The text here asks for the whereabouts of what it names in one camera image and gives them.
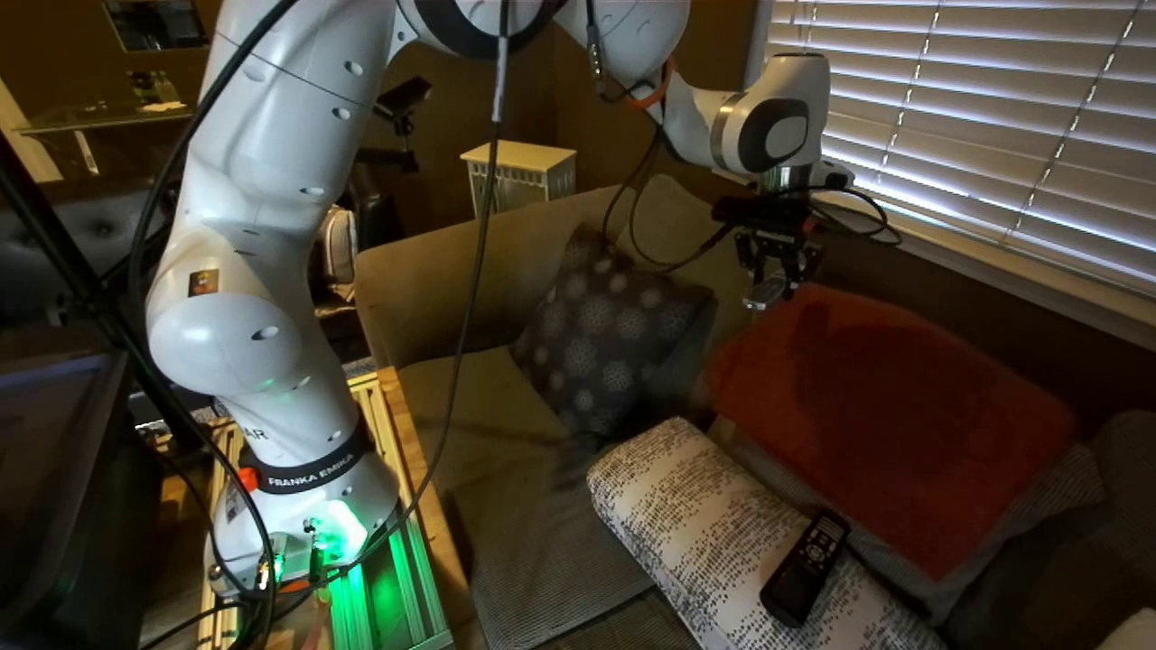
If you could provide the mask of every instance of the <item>robotic arm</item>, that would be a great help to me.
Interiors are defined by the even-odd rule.
[[[560,22],[592,63],[649,104],[688,162],[766,179],[821,158],[825,57],[771,57],[736,93],[696,91],[664,63],[690,0],[511,0],[514,48]],[[273,0],[225,0],[205,87]],[[261,39],[200,128],[173,237],[149,293],[149,348],[181,386],[218,398],[246,436],[252,486],[231,486],[213,512],[218,593],[293,581],[320,540],[332,563],[396,512],[391,471],[372,454],[307,293],[307,256],[347,184],[372,115],[378,68],[409,43],[494,54],[503,0],[300,0]],[[261,578],[252,510],[273,541],[279,574]]]

